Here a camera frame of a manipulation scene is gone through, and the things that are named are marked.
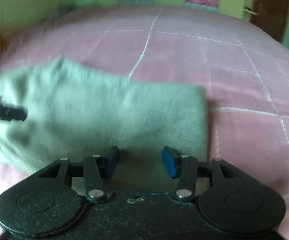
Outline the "pink checked bed sheet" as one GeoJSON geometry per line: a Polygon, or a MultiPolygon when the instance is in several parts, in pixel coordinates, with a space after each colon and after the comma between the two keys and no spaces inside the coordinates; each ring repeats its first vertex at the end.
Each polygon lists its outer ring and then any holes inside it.
{"type": "Polygon", "coordinates": [[[211,157],[283,195],[289,239],[289,50],[245,21],[157,5],[83,8],[22,31],[0,69],[65,55],[145,81],[196,83],[208,92],[211,157]]]}

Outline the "brown wooden door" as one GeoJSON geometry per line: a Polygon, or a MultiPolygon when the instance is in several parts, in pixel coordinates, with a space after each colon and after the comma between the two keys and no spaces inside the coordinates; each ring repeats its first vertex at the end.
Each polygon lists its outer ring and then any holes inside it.
{"type": "Polygon", "coordinates": [[[281,42],[287,25],[289,0],[253,0],[251,23],[281,42]]]}

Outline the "green grey pants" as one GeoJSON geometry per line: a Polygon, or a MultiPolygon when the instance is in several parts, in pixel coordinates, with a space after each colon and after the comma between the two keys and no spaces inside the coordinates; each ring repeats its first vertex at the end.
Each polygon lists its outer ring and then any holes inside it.
{"type": "Polygon", "coordinates": [[[132,81],[58,57],[0,72],[0,98],[27,110],[25,121],[0,121],[0,160],[26,173],[117,146],[120,163],[108,188],[169,191],[175,182],[161,161],[164,146],[207,158],[199,86],[132,81]]]}

